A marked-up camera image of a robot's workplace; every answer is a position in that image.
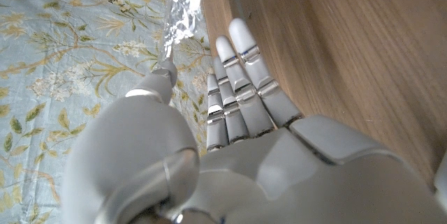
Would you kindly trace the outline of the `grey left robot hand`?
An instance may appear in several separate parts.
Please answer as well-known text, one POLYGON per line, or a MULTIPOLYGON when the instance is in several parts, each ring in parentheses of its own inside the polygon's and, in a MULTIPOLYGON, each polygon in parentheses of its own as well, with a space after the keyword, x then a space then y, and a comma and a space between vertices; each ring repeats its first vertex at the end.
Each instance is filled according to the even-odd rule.
POLYGON ((66 163, 64 223, 445 223, 396 154, 334 119, 304 117, 244 20, 217 38, 207 152, 170 106, 162 61, 87 125, 66 163))

